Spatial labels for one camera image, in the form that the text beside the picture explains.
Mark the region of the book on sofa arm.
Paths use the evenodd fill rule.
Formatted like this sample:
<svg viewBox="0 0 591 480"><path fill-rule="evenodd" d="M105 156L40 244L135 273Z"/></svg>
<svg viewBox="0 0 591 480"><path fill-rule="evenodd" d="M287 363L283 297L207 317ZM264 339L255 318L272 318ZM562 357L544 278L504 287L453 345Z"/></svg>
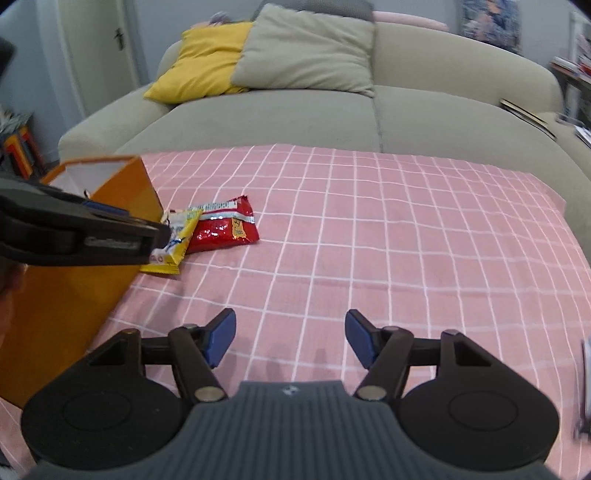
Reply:
<svg viewBox="0 0 591 480"><path fill-rule="evenodd" d="M506 112L514 115L521 121L527 123L528 125L535 127L554 142L557 141L557 136L552 132L552 130L548 126L548 123L538 115L506 99L500 100L499 107L505 110Z"/></svg>

